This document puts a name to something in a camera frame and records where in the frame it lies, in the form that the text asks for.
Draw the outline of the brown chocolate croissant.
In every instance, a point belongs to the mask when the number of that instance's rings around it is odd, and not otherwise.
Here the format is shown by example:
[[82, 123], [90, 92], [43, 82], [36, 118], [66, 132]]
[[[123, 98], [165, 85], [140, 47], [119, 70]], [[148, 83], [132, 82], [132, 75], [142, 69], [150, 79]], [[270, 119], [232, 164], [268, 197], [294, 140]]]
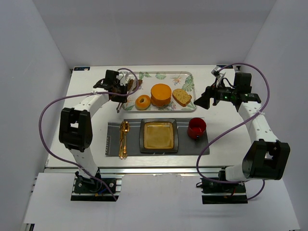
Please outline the brown chocolate croissant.
[[139, 88], [141, 87], [142, 79], [136, 81], [135, 79], [130, 79], [128, 82], [128, 93], [131, 93], [137, 89], [137, 85]]

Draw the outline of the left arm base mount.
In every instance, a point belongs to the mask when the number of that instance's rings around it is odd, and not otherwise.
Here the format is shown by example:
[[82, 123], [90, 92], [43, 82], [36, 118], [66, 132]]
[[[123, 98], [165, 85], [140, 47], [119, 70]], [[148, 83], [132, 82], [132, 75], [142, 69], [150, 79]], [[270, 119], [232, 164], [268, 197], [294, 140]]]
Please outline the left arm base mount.
[[[104, 181], [115, 198], [118, 199], [122, 182], [120, 177], [107, 176], [106, 178], [102, 178], [99, 173], [95, 177]], [[80, 176], [78, 171], [75, 172], [70, 200], [82, 202], [115, 202], [114, 197], [104, 184], [95, 179]]]

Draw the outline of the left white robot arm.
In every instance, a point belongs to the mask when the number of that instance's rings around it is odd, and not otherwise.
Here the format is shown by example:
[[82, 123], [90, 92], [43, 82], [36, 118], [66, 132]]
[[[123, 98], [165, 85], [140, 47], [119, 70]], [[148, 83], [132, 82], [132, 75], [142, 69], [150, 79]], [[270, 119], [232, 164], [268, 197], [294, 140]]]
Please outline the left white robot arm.
[[73, 155], [81, 178], [97, 178], [99, 172], [90, 150], [93, 139], [91, 118], [109, 101], [127, 102], [128, 85], [120, 75], [118, 71], [107, 70], [105, 78], [93, 86], [94, 90], [102, 90], [102, 94], [93, 92], [74, 107], [61, 111], [59, 141]]

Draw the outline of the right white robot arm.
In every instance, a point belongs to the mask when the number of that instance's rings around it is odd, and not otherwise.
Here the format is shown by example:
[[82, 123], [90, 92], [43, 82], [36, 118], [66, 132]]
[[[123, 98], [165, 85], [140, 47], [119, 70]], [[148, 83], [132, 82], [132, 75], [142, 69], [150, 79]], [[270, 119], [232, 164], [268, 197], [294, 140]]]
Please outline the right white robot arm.
[[225, 86], [224, 74], [212, 71], [215, 82], [206, 87], [194, 104], [209, 109], [210, 99], [214, 105], [220, 101], [231, 102], [243, 121], [245, 121], [251, 147], [242, 162], [226, 167], [223, 181], [243, 182], [252, 179], [280, 180], [283, 176], [290, 154], [290, 146], [281, 142], [273, 133], [262, 111], [261, 99], [252, 93], [251, 74], [236, 73], [232, 86]]

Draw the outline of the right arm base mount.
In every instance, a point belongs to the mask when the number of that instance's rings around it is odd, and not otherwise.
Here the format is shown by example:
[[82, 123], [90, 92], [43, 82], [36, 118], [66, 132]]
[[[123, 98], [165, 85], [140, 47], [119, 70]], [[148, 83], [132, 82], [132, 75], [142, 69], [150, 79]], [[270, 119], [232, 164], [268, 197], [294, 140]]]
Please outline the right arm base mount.
[[226, 181], [226, 167], [223, 167], [216, 177], [205, 179], [200, 176], [196, 188], [201, 189], [204, 205], [247, 204], [246, 188], [239, 183], [221, 183]]

